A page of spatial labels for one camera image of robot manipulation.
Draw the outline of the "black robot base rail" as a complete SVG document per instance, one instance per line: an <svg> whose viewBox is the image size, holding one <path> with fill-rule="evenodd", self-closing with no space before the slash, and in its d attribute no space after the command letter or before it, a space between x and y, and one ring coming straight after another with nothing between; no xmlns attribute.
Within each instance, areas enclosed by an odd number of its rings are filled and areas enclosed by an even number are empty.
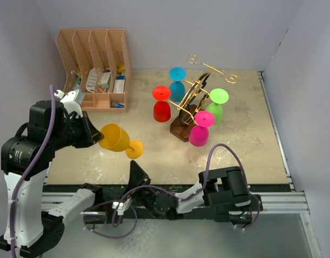
<svg viewBox="0 0 330 258"><path fill-rule="evenodd" d="M43 211L47 211L59 206L61 203L66 201L68 198L73 196L75 192L82 185L44 185L42 190L42 203L41 208ZM98 203L107 202L109 200L116 200L123 196L127 185L99 185L103 189L103 197ZM190 185L157 185L158 187L166 190L188 190ZM156 193L156 204L157 208L164 213L168 213L170 217L157 217L155 218L142 204L133 198L132 206L134 207L138 219L166 219L166 220L214 220L218 223L229 223L234 222L236 224L250 224L253 220L252 212L254 215L257 212L263 211L263 205L260 195L255 195L258 201L254 197L251 197L251 204L244 207L237 207L234 204L219 204L216 206L205 206L205 204L198 205L191 212L179 215L170 214L171 208L174 207L175 201L168 194L163 191L153 189ZM112 208L111 203L106 204L107 207L107 218L111 223L112 219ZM103 206L90 210L86 209L88 213L94 216L103 215Z"/></svg>

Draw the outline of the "yellow wine glass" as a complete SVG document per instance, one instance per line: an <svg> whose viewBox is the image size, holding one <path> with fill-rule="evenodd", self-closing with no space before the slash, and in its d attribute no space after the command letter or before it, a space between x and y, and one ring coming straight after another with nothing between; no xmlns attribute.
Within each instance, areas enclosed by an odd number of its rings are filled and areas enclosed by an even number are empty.
<svg viewBox="0 0 330 258"><path fill-rule="evenodd" d="M130 140L128 133L117 124L106 124L101 133L104 138L99 145L112 152L125 152L129 159L137 159L144 152L143 143L140 140Z"/></svg>

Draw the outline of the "green wine glass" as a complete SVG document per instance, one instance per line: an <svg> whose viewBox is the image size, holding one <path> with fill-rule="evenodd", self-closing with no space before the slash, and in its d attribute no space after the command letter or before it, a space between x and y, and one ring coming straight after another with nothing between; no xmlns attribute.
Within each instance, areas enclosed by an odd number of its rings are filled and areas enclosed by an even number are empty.
<svg viewBox="0 0 330 258"><path fill-rule="evenodd" d="M209 97L212 103L205 110L213 114L214 125L218 125L223 117L222 105L229 100L229 94L224 89L216 88L209 93Z"/></svg>

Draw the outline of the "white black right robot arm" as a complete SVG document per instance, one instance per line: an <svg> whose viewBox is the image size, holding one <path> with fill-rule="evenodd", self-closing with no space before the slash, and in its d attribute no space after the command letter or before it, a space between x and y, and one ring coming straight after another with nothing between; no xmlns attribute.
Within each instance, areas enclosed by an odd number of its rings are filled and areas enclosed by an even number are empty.
<svg viewBox="0 0 330 258"><path fill-rule="evenodd" d="M134 161L125 191L126 202L144 207L137 214L151 219L213 219L216 222L250 224L252 213L263 210L260 195L250 193L240 167L210 170L187 188L170 185L168 189L151 184L147 173Z"/></svg>

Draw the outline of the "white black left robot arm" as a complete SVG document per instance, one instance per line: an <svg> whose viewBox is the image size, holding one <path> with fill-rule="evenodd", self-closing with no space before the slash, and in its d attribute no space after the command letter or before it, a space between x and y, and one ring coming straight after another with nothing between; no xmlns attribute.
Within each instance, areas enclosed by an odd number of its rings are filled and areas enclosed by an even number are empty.
<svg viewBox="0 0 330 258"><path fill-rule="evenodd" d="M80 212L102 208L102 188L88 183L58 206L41 208L44 181L56 151L91 147L102 138L76 101L39 101L31 106L29 121L1 149L9 208L1 250L13 257L39 257L59 243L65 227Z"/></svg>

